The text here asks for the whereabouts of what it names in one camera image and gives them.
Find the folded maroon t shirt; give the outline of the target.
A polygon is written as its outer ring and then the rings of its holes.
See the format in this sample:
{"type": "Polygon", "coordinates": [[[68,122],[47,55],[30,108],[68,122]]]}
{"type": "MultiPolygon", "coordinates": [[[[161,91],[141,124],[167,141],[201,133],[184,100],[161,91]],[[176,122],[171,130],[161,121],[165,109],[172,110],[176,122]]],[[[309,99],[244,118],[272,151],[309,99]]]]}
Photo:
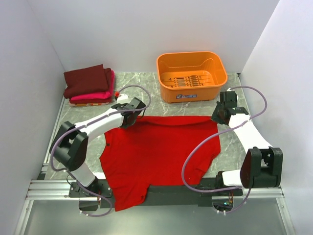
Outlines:
{"type": "Polygon", "coordinates": [[[104,68],[102,64],[66,71],[64,79],[67,87],[64,97],[69,99],[78,95],[107,92],[110,88],[111,77],[111,68],[104,68]]]}

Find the red t shirt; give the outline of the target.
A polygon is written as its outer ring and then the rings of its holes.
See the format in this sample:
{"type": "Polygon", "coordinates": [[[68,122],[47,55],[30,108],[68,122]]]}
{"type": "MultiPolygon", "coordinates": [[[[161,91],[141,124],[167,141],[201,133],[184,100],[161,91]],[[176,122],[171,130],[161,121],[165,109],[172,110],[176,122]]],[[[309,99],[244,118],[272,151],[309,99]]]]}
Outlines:
{"type": "Polygon", "coordinates": [[[146,116],[104,134],[102,170],[116,211],[143,202],[149,186],[196,185],[219,155],[217,124],[205,116],[146,116]]]}

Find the folded pink t shirt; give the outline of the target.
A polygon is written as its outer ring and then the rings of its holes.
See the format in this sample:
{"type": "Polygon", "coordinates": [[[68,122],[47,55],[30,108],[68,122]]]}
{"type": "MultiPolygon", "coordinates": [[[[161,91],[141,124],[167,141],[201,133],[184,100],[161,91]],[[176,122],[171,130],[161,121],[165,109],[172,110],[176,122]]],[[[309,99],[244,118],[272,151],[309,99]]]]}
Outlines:
{"type": "Polygon", "coordinates": [[[83,100],[110,99],[112,97],[113,89],[114,89],[115,73],[113,70],[110,70],[109,68],[104,69],[104,71],[105,71],[107,83],[109,86],[109,89],[107,91],[77,95],[77,96],[70,98],[70,101],[71,102],[78,102],[78,101],[82,102],[83,100]]]}

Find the orange plastic basket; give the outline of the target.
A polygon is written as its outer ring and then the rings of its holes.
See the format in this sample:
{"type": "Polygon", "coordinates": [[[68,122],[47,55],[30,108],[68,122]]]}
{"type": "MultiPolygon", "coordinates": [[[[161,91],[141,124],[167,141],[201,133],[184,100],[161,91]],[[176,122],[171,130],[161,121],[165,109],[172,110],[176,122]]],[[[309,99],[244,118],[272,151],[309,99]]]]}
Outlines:
{"type": "Polygon", "coordinates": [[[156,65],[167,103],[213,100],[228,80],[221,58],[210,51],[165,53],[156,65]]]}

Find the aluminium rail frame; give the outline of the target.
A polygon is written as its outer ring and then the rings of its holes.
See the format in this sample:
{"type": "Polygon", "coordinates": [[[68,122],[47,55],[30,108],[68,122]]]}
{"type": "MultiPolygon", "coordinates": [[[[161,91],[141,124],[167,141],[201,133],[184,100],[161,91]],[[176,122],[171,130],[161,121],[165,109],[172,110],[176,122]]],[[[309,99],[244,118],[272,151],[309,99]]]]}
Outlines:
{"type": "Polygon", "coordinates": [[[293,235],[296,233],[280,188],[244,190],[235,197],[235,212],[211,207],[138,206],[99,217],[80,214],[70,198],[64,173],[30,183],[15,233],[18,235],[293,235]]]}

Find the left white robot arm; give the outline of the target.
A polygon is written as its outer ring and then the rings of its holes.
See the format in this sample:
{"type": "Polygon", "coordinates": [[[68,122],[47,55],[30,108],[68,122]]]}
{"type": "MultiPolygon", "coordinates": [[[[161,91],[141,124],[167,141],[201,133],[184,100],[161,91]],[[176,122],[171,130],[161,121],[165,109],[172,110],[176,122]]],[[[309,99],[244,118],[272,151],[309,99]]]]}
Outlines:
{"type": "Polygon", "coordinates": [[[51,162],[56,159],[80,185],[87,197],[101,194],[98,178],[85,163],[89,142],[115,128],[132,126],[138,115],[147,108],[144,102],[133,98],[130,103],[117,103],[106,112],[83,122],[64,122],[50,147],[51,162]]]}

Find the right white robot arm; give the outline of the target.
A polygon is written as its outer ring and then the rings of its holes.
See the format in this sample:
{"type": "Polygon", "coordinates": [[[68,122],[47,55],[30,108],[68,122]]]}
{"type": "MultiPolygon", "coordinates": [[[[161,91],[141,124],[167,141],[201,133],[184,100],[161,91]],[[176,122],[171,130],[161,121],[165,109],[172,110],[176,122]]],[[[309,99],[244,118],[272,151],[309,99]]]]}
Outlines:
{"type": "Polygon", "coordinates": [[[234,91],[220,92],[220,100],[211,119],[234,129],[246,156],[238,170],[223,171],[215,182],[215,191],[226,195],[232,187],[276,188],[280,186],[283,152],[272,147],[259,133],[244,107],[238,106],[234,91]]]}

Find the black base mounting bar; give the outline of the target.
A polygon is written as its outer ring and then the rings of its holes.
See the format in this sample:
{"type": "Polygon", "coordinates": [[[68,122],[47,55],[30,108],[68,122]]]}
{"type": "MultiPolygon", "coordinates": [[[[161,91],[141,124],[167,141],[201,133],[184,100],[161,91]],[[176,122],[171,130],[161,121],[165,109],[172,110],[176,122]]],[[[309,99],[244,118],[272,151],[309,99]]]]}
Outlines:
{"type": "MultiPolygon", "coordinates": [[[[98,186],[101,195],[110,200],[112,208],[116,209],[117,200],[115,193],[109,189],[106,180],[98,180],[98,186]]],[[[196,189],[213,190],[215,188],[229,188],[223,185],[222,180],[217,178],[202,178],[196,189]]],[[[69,198],[91,198],[94,195],[83,190],[78,183],[72,182],[68,194],[69,198]]],[[[149,186],[143,202],[135,203],[130,206],[181,206],[181,205],[198,205],[199,207],[212,207],[212,197],[232,197],[243,196],[242,189],[218,191],[212,193],[199,193],[189,190],[185,186],[149,186]]],[[[97,199],[100,208],[110,208],[110,203],[105,199],[97,199]]],[[[96,211],[96,202],[79,202],[79,208],[82,211],[96,211]]]]}

